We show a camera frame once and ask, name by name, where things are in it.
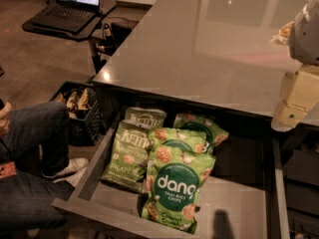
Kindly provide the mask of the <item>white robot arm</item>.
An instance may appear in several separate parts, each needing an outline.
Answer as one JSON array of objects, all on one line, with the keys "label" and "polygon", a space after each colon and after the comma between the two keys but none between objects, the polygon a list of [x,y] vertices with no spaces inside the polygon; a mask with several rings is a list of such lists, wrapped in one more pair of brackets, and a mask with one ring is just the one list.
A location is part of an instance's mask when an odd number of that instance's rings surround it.
[{"label": "white robot arm", "polygon": [[289,46],[290,57],[301,63],[298,71],[284,76],[271,122],[273,129],[289,131],[319,102],[319,0],[309,0],[278,35]]}]

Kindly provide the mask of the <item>person's hand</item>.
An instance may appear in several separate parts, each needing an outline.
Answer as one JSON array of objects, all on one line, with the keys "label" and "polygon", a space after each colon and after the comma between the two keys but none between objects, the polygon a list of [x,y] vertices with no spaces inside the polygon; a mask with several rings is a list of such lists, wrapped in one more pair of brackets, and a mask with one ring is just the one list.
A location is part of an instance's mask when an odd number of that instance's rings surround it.
[{"label": "person's hand", "polygon": [[7,134],[9,131],[11,110],[11,104],[6,103],[4,108],[0,111],[0,136]]}]

